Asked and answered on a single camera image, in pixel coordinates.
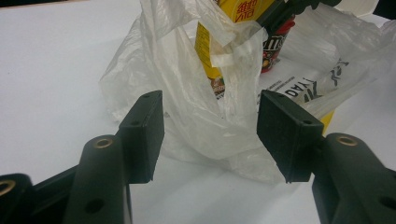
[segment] white plastic bag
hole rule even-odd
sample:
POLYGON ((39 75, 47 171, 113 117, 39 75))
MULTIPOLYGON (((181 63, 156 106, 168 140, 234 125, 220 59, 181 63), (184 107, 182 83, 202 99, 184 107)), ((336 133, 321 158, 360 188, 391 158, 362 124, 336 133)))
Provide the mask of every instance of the white plastic bag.
POLYGON ((100 82, 112 115, 121 120, 141 94, 163 90, 163 153, 261 181, 281 180, 256 134, 256 89, 266 38, 260 25, 233 23, 211 0, 141 5, 141 16, 100 82), (186 26, 196 29, 198 20, 221 46, 211 52, 227 86, 221 109, 188 36, 186 26), (257 152, 253 157, 243 156, 251 150, 257 152))
MULTIPOLYGON (((260 90, 280 87, 277 91, 284 91, 283 88, 291 88, 304 78, 315 78, 317 84, 324 78, 324 83, 330 83, 327 76, 338 66, 340 58, 349 60, 348 67, 352 67, 355 62, 352 56, 361 57, 359 52, 353 50, 363 47, 354 45, 357 43, 354 39, 356 34, 349 30, 369 29, 360 31, 360 34, 369 34, 369 43, 362 41, 363 45, 369 45, 364 47, 364 52, 370 53, 378 45, 394 47, 394 37, 389 40, 390 34, 394 33, 393 24, 385 38, 373 25, 360 25, 367 23, 340 14, 330 7, 320 6, 318 11, 307 9, 304 15, 297 16, 297 27, 290 31, 281 51, 281 63, 268 74, 259 76, 262 41, 266 39, 266 34, 256 22, 234 24, 211 0, 150 0, 141 1, 141 5, 142 14, 134 22, 100 81, 111 114, 122 120, 140 95, 163 90, 164 154, 183 161, 220 165, 244 177, 264 182, 274 183, 283 180, 283 177, 256 134, 257 94, 260 90), (332 18, 333 14, 342 19, 332 18), (219 67, 226 86, 224 98, 219 102, 191 40, 195 31, 189 27, 196 27, 198 20, 221 46, 211 52, 212 64, 219 67), (305 27, 307 31, 300 31, 299 22, 305 20, 309 24, 305 27), (343 20, 351 23, 338 26, 343 20), (308 21, 316 26, 327 26, 313 28, 308 21), (330 29, 332 33, 328 36, 326 32, 330 26, 334 28, 330 29), (333 36, 337 32, 343 36, 333 36), (298 41, 303 41, 304 47, 299 46, 298 41), (290 74, 299 73, 306 77, 298 76, 290 80, 290 74)), ((384 60, 384 56, 378 58, 380 62, 376 63, 376 56, 368 57, 368 61, 364 61, 366 58, 363 57, 361 63, 371 62, 373 66, 365 66, 359 70, 360 74, 371 74, 376 67, 380 68, 379 71, 385 71, 389 61, 384 60)), ((348 85, 353 86, 357 80, 358 83, 372 80, 370 76, 353 77, 354 74, 351 71, 351 77, 348 75, 348 85)), ((347 76, 347 70, 343 68, 343 80, 344 75, 347 76)), ((304 99, 305 94, 309 96, 309 90, 314 85, 311 82, 308 84, 306 90, 302 90, 305 93, 296 100, 304 99)), ((334 109, 350 94, 350 91, 339 87, 335 88, 336 91, 334 88, 323 90, 329 96, 337 90, 337 96, 344 96, 334 102, 324 96, 310 100, 306 108, 317 117, 321 112, 315 111, 322 109, 323 102, 331 104, 326 110, 334 109)))
POLYGON ((281 62, 260 87, 288 95, 318 119, 390 71, 396 59, 395 21, 382 28, 319 5, 295 19, 281 62))

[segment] screw hole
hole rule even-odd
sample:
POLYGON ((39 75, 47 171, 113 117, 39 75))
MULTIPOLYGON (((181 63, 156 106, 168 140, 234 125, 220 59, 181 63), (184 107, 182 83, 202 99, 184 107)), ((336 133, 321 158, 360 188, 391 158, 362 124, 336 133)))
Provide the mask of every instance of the screw hole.
POLYGON ((131 124, 134 125, 134 126, 138 126, 140 124, 140 122, 139 121, 132 121, 131 124))
POLYGON ((85 212, 95 214, 99 212, 103 206, 105 206, 105 202, 102 199, 93 199, 85 205, 85 212))
POLYGON ((396 201, 394 199, 390 197, 380 197, 379 201, 382 203, 382 205, 390 209, 396 210, 396 201))
POLYGON ((108 138, 102 138, 97 140, 93 146, 96 148, 104 148, 109 147, 111 144, 113 144, 113 140, 108 138))
POLYGON ((338 136, 337 141, 343 145, 349 146, 349 147, 354 147, 358 144, 358 142, 350 137, 347 136, 338 136))
POLYGON ((9 193, 14 187, 16 183, 14 180, 2 180, 0 181, 0 196, 9 193))

